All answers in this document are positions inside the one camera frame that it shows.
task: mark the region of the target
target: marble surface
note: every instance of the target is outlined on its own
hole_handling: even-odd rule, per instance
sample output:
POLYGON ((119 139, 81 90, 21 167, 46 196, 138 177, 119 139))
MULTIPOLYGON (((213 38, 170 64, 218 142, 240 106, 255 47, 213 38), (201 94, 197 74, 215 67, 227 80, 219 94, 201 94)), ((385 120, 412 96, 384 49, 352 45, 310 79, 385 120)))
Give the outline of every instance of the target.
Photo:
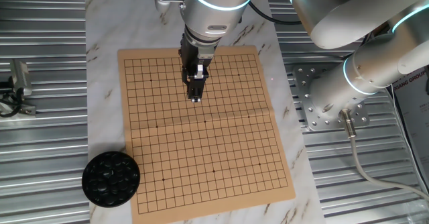
MULTIPOLYGON (((253 0, 270 14, 267 0, 253 0)), ((86 0, 89 158, 109 150, 125 151, 117 51, 130 48, 177 48, 184 23, 177 5, 165 15, 154 0, 86 0)), ((220 45, 255 45, 275 111, 296 198, 177 223, 324 223, 298 116, 272 23, 245 10, 243 22, 220 45)), ((104 209, 90 206, 90 221, 131 224, 129 203, 104 209)))

